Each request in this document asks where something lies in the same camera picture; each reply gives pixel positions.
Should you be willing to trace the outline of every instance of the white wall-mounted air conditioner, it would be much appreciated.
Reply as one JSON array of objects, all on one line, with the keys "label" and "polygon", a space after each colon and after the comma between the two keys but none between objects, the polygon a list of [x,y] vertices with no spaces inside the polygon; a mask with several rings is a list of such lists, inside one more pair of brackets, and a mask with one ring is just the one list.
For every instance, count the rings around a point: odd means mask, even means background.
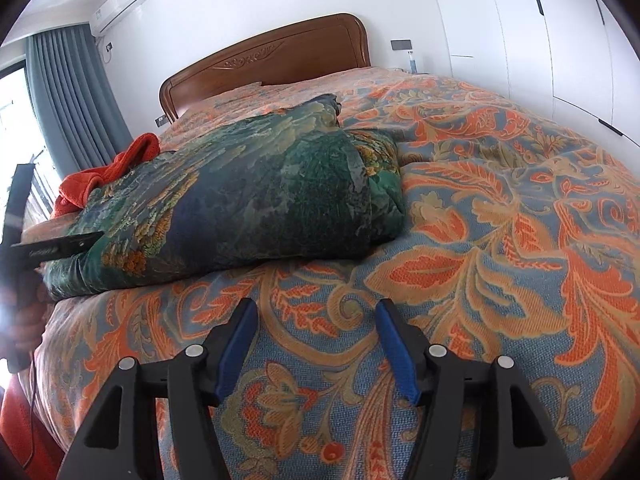
[{"label": "white wall-mounted air conditioner", "polygon": [[89,19],[91,33],[96,38],[104,36],[107,30],[144,1],[145,0],[107,0]]}]

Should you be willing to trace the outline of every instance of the silver screw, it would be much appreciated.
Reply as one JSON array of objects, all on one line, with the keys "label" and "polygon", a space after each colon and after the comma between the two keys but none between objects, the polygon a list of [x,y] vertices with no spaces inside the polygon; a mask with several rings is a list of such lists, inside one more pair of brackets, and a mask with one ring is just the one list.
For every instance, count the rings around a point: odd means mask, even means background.
[{"label": "silver screw", "polygon": [[131,370],[136,365],[136,360],[133,357],[123,357],[118,363],[120,370]]},{"label": "silver screw", "polygon": [[513,368],[513,365],[515,364],[515,362],[508,355],[501,355],[500,357],[498,357],[498,364],[502,368],[509,369],[509,368]]},{"label": "silver screw", "polygon": [[204,348],[202,345],[190,345],[187,346],[187,349],[184,351],[184,353],[189,357],[198,357],[199,355],[202,355],[203,352]]},{"label": "silver screw", "polygon": [[447,355],[447,349],[442,345],[431,345],[429,347],[429,354],[433,357],[444,357]]}]

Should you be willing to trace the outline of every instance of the window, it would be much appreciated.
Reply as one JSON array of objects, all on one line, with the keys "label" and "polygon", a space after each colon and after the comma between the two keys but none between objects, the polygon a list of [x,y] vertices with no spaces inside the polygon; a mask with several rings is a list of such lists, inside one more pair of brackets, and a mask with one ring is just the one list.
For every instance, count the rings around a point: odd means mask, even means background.
[{"label": "window", "polygon": [[[31,107],[25,63],[0,71],[0,222],[16,164],[36,164],[31,195],[25,212],[25,227],[45,221],[58,194],[56,173]],[[6,361],[0,361],[0,386],[6,388],[10,375]]]}]

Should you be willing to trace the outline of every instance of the curtain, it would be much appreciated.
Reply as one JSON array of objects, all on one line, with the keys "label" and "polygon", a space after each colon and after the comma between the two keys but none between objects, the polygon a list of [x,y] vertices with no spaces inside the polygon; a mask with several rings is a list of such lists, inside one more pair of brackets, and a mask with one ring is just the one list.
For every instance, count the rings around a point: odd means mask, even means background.
[{"label": "curtain", "polygon": [[60,177],[127,149],[132,137],[88,24],[30,36],[26,54],[31,102]]}]

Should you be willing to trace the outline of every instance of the bottle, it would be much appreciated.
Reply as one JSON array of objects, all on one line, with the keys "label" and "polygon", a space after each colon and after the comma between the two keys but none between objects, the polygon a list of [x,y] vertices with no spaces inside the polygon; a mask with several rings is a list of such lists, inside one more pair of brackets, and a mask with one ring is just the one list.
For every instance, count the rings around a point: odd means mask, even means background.
[{"label": "bottle", "polygon": [[415,58],[414,58],[414,51],[413,50],[409,51],[409,65],[411,66],[411,73],[412,74],[417,74],[418,73],[418,69],[415,67]]}]

